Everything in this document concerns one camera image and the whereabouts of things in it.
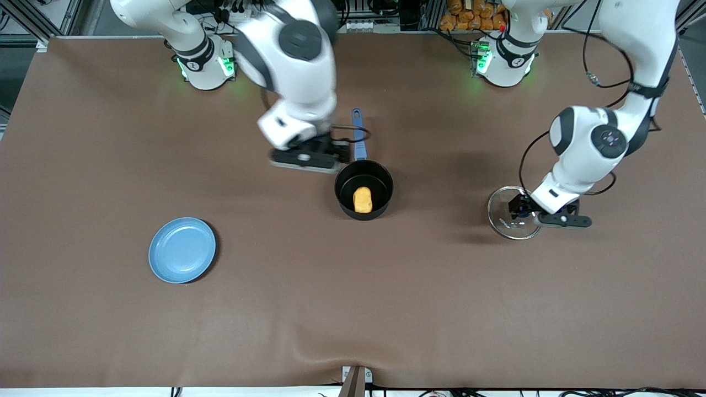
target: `blue handle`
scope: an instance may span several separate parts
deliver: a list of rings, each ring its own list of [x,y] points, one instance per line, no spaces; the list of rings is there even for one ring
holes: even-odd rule
[[[356,127],[362,127],[363,126],[363,112],[360,111],[357,107],[353,109],[353,125]],[[361,129],[357,129],[353,131],[353,140],[354,141],[359,141],[356,142],[353,146],[353,159],[358,161],[358,160],[365,160],[368,158],[368,150],[365,149],[365,141],[363,140],[365,138],[365,133]]]

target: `yellow food item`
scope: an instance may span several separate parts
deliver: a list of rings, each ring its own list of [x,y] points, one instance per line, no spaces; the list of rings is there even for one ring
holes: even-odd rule
[[[493,17],[493,29],[499,30],[501,26],[505,25],[505,18],[503,14],[497,14]]]
[[[544,10],[544,15],[546,15],[546,18],[549,20],[549,25],[551,25],[551,17],[552,17],[552,14],[551,14],[551,11],[549,10],[549,8],[547,8],[546,10]]]
[[[373,211],[373,197],[369,188],[361,186],[355,190],[353,206],[357,213],[371,213]]]
[[[441,17],[441,22],[439,23],[439,29],[442,31],[454,30],[456,28],[456,16],[444,15]]]
[[[493,12],[495,11],[495,7],[493,4],[488,4],[486,3],[486,7],[481,11],[481,18],[490,18],[493,16]]]
[[[493,30],[493,21],[490,18],[481,19],[481,30]]]
[[[484,0],[473,0],[473,14],[481,15],[481,12],[486,8]]]
[[[448,8],[448,12],[453,15],[458,15],[459,12],[463,11],[463,3],[461,0],[448,0],[446,6]]]
[[[473,0],[473,14],[481,18],[490,18],[493,16],[495,6],[486,3],[484,0]]]
[[[481,17],[475,16],[473,20],[468,23],[468,30],[480,29],[481,27]]]
[[[464,22],[468,23],[468,22],[470,22],[470,21],[473,20],[473,17],[474,17],[473,11],[464,10],[464,11],[461,11],[461,13],[458,14],[458,22],[460,22],[460,23],[464,23]]]

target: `brown table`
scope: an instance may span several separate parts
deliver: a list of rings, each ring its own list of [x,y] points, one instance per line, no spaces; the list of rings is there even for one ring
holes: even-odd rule
[[[620,95],[580,43],[548,36],[500,89],[433,35],[341,37],[338,121],[363,109],[396,183],[361,223],[332,176],[270,166],[244,77],[198,92],[161,40],[52,40],[0,145],[1,384],[325,384],[354,363],[384,386],[706,388],[706,122],[680,60],[664,131],[583,201],[593,227],[511,242],[486,221],[558,112]],[[626,73],[611,51],[588,52],[605,83]],[[169,285],[147,250],[181,216],[221,250]]]

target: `wire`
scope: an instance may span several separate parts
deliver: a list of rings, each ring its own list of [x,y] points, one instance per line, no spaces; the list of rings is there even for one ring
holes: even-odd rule
[[[588,78],[591,80],[591,82],[592,82],[595,86],[597,86],[598,88],[615,88],[615,87],[619,87],[620,85],[623,85],[623,84],[626,84],[626,83],[631,82],[631,81],[633,80],[633,78],[635,77],[635,70],[634,70],[634,67],[633,67],[633,63],[632,63],[632,61],[630,60],[630,57],[628,57],[628,55],[625,53],[625,51],[623,51],[621,48],[617,47],[615,44],[613,44],[613,43],[611,43],[610,41],[606,40],[605,37],[598,36],[598,35],[595,35],[595,34],[591,33],[591,28],[593,27],[593,22],[595,22],[596,16],[598,15],[598,10],[600,9],[601,2],[603,2],[603,0],[598,0],[598,2],[596,3],[596,8],[594,8],[594,10],[593,10],[593,15],[591,16],[591,21],[589,22],[588,28],[586,29],[585,32],[582,32],[582,31],[580,31],[580,30],[576,30],[576,29],[573,29],[573,28],[567,28],[567,27],[566,27],[566,23],[568,23],[568,21],[569,21],[571,18],[573,18],[573,16],[584,6],[584,4],[586,4],[586,2],[587,2],[587,0],[582,1],[581,4],[579,4],[579,6],[564,20],[564,22],[561,23],[561,28],[562,28],[562,29],[568,30],[568,31],[570,31],[570,32],[578,33],[578,34],[581,34],[581,35],[584,35],[584,39],[583,39],[583,48],[582,48],[582,52],[581,52],[581,59],[582,59],[582,62],[583,62],[583,70],[584,70],[584,72],[586,73],[586,76],[588,76]],[[596,77],[596,75],[593,74],[593,73],[591,73],[591,72],[589,71],[589,69],[588,69],[588,63],[587,63],[587,60],[586,60],[586,48],[587,48],[587,45],[588,45],[588,37],[593,37],[594,39],[598,39],[598,40],[601,40],[602,42],[608,43],[611,47],[613,47],[613,48],[616,49],[618,52],[620,52],[621,55],[623,56],[623,58],[625,59],[626,63],[628,64],[628,68],[630,69],[630,78],[627,79],[627,80],[621,81],[621,82],[619,82],[619,83],[614,83],[614,84],[609,84],[609,85],[602,85],[602,84],[600,83],[600,81],[598,80],[598,78]],[[609,105],[608,107],[615,105],[616,103],[620,102],[623,98],[624,98],[624,96],[623,96],[620,100],[617,100],[617,101],[615,101],[613,104]]]
[[[395,8],[393,10],[381,10],[379,8],[375,8],[375,6],[373,5],[373,0],[368,0],[368,8],[370,9],[370,11],[373,11],[379,16],[395,16],[400,13],[399,2],[396,3]]]
[[[371,136],[373,136],[373,133],[371,133],[368,129],[364,127],[359,127],[359,126],[348,126],[344,124],[333,124],[331,126],[331,129],[348,129],[348,130],[361,130],[365,133],[365,136],[360,139],[348,139],[348,138],[332,138],[332,141],[337,141],[337,142],[348,142],[348,143],[358,143],[358,142],[365,142],[368,139],[370,139]]]
[[[613,187],[613,185],[616,184],[616,180],[618,179],[618,177],[616,177],[616,174],[615,174],[615,172],[613,172],[613,171],[611,171],[611,173],[610,173],[609,175],[610,175],[611,177],[613,177],[613,180],[611,181],[611,183],[608,185],[607,188],[605,188],[605,189],[603,189],[603,190],[599,190],[599,191],[589,191],[589,192],[587,192],[587,193],[584,193],[584,195],[586,195],[586,196],[598,196],[599,194],[603,194],[603,193],[607,192],[608,190],[610,190],[611,187]]]
[[[450,31],[450,30],[447,30],[447,32],[448,32],[448,39],[453,43],[454,47],[456,47],[456,49],[458,50],[458,52],[460,52],[461,54],[464,54],[466,57],[469,57],[469,58],[471,58],[471,59],[478,59],[478,58],[480,58],[480,57],[478,57],[477,55],[473,55],[473,54],[470,54],[469,52],[464,51],[463,48],[459,47],[459,45],[458,45],[458,43],[456,42],[456,40],[454,40],[454,38],[451,37],[451,31]]]
[[[435,29],[435,28],[425,28],[425,29],[423,29],[423,30],[428,30],[428,31],[430,31],[430,32],[435,32],[437,35],[440,35],[441,37],[443,37],[443,38],[447,39],[448,41],[452,42],[453,45],[454,45],[454,47],[456,47],[456,49],[458,50],[458,52],[460,52],[461,54],[464,54],[466,57],[469,57],[469,58],[471,58],[471,59],[478,59],[478,58],[479,58],[477,55],[473,55],[473,54],[470,54],[469,52],[466,52],[463,48],[461,48],[461,47],[459,46],[459,45],[470,45],[471,42],[468,42],[468,41],[466,41],[466,40],[455,39],[455,38],[451,35],[451,31],[450,31],[450,30],[446,30],[447,35],[445,35],[445,34],[443,33],[443,31],[441,31],[441,30],[439,30],[439,29]]]
[[[650,121],[652,122],[652,125],[654,126],[654,128],[650,129],[648,132],[659,132],[662,130],[662,128],[659,126],[659,124],[657,123],[657,120],[655,120],[654,117],[651,118]]]
[[[518,172],[520,176],[520,186],[522,187],[522,194],[527,194],[527,189],[525,188],[525,180],[522,178],[522,169],[525,167],[525,158],[527,158],[527,154],[530,152],[530,149],[532,149],[532,146],[534,146],[535,143],[539,142],[540,139],[547,135],[549,135],[549,131],[536,137],[532,141],[532,143],[530,143],[529,146],[525,149],[525,152],[522,154],[522,159],[520,160],[520,171]]]
[[[209,10],[208,8],[206,8],[206,6],[204,6],[203,3],[201,3],[201,0],[194,0],[194,1],[195,1],[199,6],[201,6],[201,8],[203,8],[207,13],[211,14],[215,20],[218,20],[218,18],[216,18],[216,13],[213,12],[213,11],[211,11],[211,10]],[[225,23],[226,25],[230,26],[230,27],[233,29],[233,33],[235,33],[235,32],[237,31],[237,29],[235,28],[235,26],[231,25],[231,24],[228,23],[227,21],[224,20],[223,23]]]
[[[343,6],[341,7],[341,23],[338,28],[342,28],[348,23],[348,17],[351,15],[351,5],[348,0],[342,0]]]
[[[484,35],[485,37],[490,38],[490,39],[492,39],[492,40],[496,40],[496,41],[497,41],[497,39],[498,39],[497,37],[491,36],[490,33],[486,32],[485,30],[480,30],[480,29],[477,29],[477,28],[474,28],[473,30],[475,30],[475,31],[477,31],[477,32],[480,32],[480,33],[483,33],[483,35]]]

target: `blue plate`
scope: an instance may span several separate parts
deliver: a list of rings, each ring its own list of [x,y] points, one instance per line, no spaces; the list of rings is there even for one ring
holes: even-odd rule
[[[216,236],[200,219],[179,218],[162,226],[150,244],[150,268],[173,284],[197,279],[216,254]]]

